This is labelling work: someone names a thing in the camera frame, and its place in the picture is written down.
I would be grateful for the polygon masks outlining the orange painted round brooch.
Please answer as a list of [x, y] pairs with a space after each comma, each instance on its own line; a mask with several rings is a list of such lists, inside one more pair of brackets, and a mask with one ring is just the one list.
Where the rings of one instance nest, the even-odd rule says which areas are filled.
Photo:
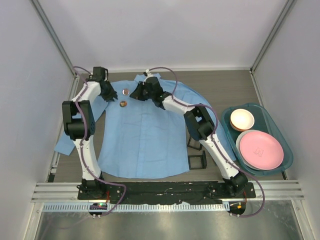
[[127, 106], [127, 101], [125, 101], [125, 100], [122, 100], [120, 103], [119, 103], [119, 105], [120, 105], [120, 107], [126, 107]]

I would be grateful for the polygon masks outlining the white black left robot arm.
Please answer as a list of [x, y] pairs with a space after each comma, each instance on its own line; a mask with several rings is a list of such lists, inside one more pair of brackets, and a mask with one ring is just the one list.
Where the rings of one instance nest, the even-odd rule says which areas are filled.
[[118, 98], [108, 78], [107, 68], [95, 66], [83, 80], [79, 93], [62, 103], [64, 133], [74, 143], [82, 168], [81, 184], [77, 186], [79, 200], [101, 199], [107, 194], [94, 148], [96, 121], [92, 104], [98, 97], [106, 103]]

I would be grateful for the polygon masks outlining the blue button-up shirt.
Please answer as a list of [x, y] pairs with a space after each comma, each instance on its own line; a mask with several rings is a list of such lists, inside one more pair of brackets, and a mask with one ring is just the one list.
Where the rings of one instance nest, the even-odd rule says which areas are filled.
[[[182, 115], [156, 107], [151, 100], [140, 101], [123, 95], [132, 93], [144, 77], [115, 81], [111, 85], [118, 101], [97, 97], [91, 104], [94, 119], [105, 115], [100, 169], [128, 179], [161, 179], [189, 171], [187, 134]], [[120, 107], [121, 101], [127, 106]]]

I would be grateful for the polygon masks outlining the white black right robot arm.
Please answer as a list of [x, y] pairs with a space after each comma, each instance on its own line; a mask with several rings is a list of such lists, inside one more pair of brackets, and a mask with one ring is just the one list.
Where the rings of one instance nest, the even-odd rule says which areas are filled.
[[212, 120], [207, 111], [209, 106], [203, 103], [191, 104], [176, 98], [173, 93], [163, 90], [155, 75], [147, 73], [130, 97], [139, 101], [152, 100], [156, 107], [183, 116], [190, 136], [203, 145], [220, 170], [226, 192], [231, 197], [244, 193], [248, 178], [233, 163], [221, 144], [217, 135], [219, 121]]

